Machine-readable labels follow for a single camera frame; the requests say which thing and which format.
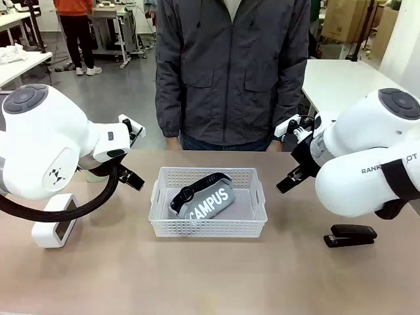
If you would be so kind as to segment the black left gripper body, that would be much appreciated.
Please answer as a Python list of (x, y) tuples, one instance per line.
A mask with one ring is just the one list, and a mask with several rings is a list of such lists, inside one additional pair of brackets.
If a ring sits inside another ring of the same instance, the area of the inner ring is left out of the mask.
[(84, 170), (90, 175), (87, 179), (117, 179), (117, 166), (121, 164), (126, 152), (102, 152), (94, 155), (83, 156), (78, 161), (78, 169)]

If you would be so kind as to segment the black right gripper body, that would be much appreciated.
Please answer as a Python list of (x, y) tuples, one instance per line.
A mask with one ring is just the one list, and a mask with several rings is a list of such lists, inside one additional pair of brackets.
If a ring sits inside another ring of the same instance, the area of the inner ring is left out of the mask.
[(310, 144), (313, 140), (312, 135), (308, 135), (291, 152), (291, 156), (299, 164), (294, 171), (304, 176), (316, 176), (320, 166), (315, 162), (310, 151)]

